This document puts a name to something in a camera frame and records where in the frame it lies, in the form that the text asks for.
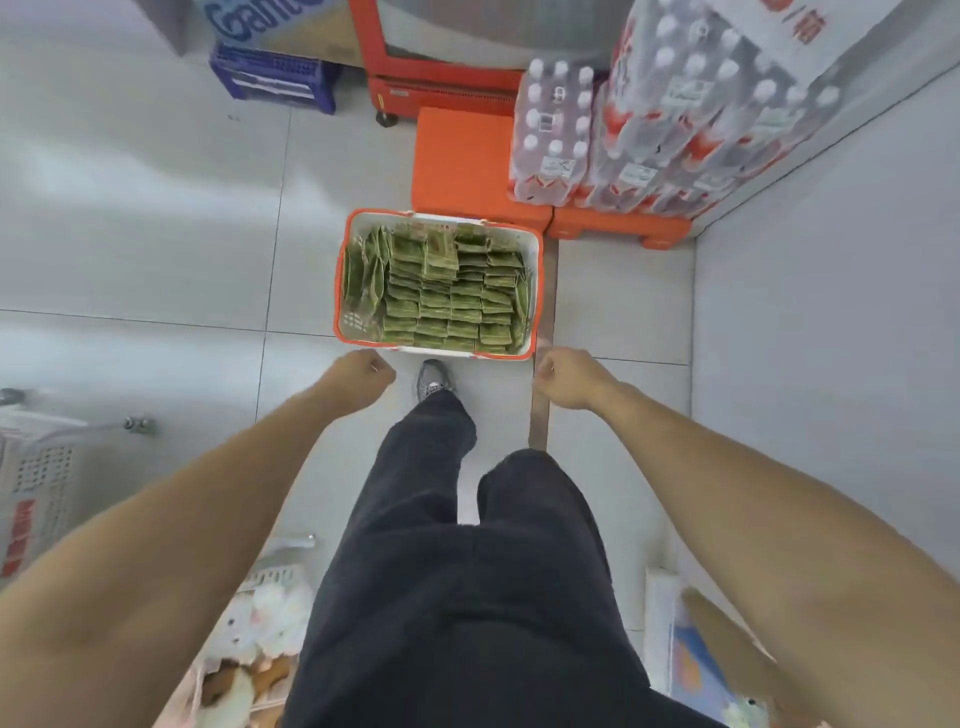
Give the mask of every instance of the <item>shoe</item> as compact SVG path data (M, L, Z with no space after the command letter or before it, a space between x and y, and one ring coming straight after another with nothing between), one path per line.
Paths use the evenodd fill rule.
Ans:
M440 359L427 359L423 362L417 375L416 389L418 402L424 401L435 392L457 392L449 370Z

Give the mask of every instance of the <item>white floor tile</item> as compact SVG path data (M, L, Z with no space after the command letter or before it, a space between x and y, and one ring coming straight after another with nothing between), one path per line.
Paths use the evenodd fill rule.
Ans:
M268 333L259 414L309 386L351 347L326 336ZM422 359L384 352L397 371L396 383L369 409L335 423L311 452L280 514L277 531L314 533L318 548L309 557L311 576L323 574L339 544L347 518L390 427L415 403L413 382ZM456 361L451 371L460 397L477 424L478 444L461 469L459 519L477 522L480 477L510 452L526 447L530 422L529 363Z
M0 44L0 308L260 328L290 111L209 68Z
M623 235L561 240L556 316L557 346L689 364L693 244L648 251Z
M382 129L350 74L337 113L295 110L276 237L271 331L333 334L333 278L344 225L360 207L410 209L416 127Z
M156 435L91 441L81 519L253 423L262 332L0 312L0 342L0 387L28 390L26 409L156 419Z
M602 363L655 400L689 412L688 367ZM645 570L659 564L664 548L666 516L660 503L612 430L589 412L551 407L547 451L580 487L593 511L624 625L642 629Z

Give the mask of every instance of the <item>fist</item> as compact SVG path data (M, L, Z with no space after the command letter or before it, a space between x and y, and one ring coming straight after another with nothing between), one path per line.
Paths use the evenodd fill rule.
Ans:
M613 375L582 349L551 349L534 375L534 388L565 409L595 412L617 384Z
M394 383L396 372L373 349L346 353L330 365L314 385L334 417L366 409Z

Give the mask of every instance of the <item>wheel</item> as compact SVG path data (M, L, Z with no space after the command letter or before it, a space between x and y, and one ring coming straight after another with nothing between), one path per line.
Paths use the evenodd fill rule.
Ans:
M383 111L378 111L376 113L376 123L379 124L384 129L390 129L400 120L400 117L395 113L384 113Z

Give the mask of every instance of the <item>blue crate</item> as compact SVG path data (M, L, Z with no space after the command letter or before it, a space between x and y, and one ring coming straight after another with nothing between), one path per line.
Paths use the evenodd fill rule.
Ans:
M234 99L259 99L333 113L333 87L343 66L217 43L210 68Z

